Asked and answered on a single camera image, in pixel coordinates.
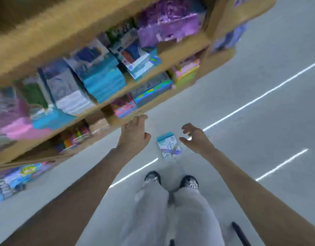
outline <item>gray floor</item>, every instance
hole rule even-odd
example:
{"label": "gray floor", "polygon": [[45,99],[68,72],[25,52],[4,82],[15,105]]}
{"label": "gray floor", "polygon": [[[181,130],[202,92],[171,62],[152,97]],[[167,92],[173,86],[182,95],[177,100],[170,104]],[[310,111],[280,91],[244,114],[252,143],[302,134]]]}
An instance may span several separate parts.
{"label": "gray floor", "polygon": [[[218,173],[199,155],[184,149],[166,162],[155,143],[162,133],[181,135],[192,122],[205,128],[315,63],[315,0],[278,0],[251,21],[236,56],[193,87],[148,112],[152,141],[129,162],[114,182],[158,160],[110,188],[78,246],[118,245],[119,232],[134,205],[146,173],[158,170],[168,190],[184,174],[200,182],[215,211],[227,245],[241,245],[230,222],[241,225],[252,245],[263,245]],[[88,171],[116,144],[116,131],[56,167],[30,188],[0,203],[0,243],[45,203]],[[253,178],[258,178],[303,149],[303,155],[260,183],[315,225],[315,66],[206,131],[215,146]]]}

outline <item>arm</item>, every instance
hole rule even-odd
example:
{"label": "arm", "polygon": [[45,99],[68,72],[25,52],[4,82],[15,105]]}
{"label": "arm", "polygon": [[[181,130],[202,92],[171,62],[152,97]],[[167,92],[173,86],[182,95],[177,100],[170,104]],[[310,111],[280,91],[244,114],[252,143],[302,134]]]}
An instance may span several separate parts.
{"label": "arm", "polygon": [[135,116],[125,124],[115,149],[2,245],[74,246],[116,175],[150,141],[145,119],[146,115]]}
{"label": "arm", "polygon": [[315,245],[315,227],[216,149],[204,132],[186,124],[180,141],[219,172],[266,246]]}

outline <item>pants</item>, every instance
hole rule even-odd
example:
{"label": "pants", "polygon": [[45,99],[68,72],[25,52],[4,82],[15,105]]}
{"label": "pants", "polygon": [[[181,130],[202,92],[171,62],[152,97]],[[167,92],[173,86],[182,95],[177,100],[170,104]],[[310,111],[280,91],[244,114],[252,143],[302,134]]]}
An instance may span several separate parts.
{"label": "pants", "polygon": [[[174,193],[176,246],[224,246],[219,222],[198,190],[181,188]],[[158,182],[149,181],[135,197],[136,206],[122,231],[121,246],[164,246],[169,193]]]}

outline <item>person's left hand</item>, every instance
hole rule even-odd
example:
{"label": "person's left hand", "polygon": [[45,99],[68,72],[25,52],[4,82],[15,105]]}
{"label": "person's left hand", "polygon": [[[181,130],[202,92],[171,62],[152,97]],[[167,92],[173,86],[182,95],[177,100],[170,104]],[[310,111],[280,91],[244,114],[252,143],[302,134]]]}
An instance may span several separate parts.
{"label": "person's left hand", "polygon": [[122,126],[118,149],[135,157],[147,146],[151,139],[151,135],[145,132],[147,118],[147,115],[135,116],[133,120]]}

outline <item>shoe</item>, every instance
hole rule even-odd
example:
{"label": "shoe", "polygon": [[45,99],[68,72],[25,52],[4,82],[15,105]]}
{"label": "shoe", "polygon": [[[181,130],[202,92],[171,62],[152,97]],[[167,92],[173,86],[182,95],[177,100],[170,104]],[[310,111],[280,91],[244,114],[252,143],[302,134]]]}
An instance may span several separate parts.
{"label": "shoe", "polygon": [[156,181],[159,182],[161,185],[161,176],[159,175],[158,172],[151,171],[146,175],[144,181]]}
{"label": "shoe", "polygon": [[198,181],[195,177],[191,175],[186,175],[184,178],[182,178],[180,182],[180,188],[183,187],[191,187],[198,190]]}

